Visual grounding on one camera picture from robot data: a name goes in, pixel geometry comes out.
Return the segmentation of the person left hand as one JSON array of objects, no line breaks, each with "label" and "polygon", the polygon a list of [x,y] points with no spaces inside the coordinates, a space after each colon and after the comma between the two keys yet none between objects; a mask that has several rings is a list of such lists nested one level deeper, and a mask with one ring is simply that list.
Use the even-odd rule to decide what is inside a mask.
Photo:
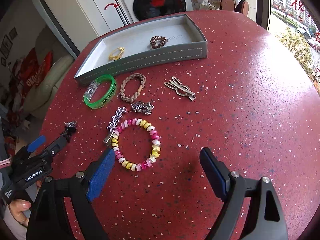
[{"label": "person left hand", "polygon": [[31,202],[22,199],[13,200],[9,204],[9,210],[14,219],[25,227],[28,226],[29,218],[24,214],[24,211],[27,211],[30,208]]}]

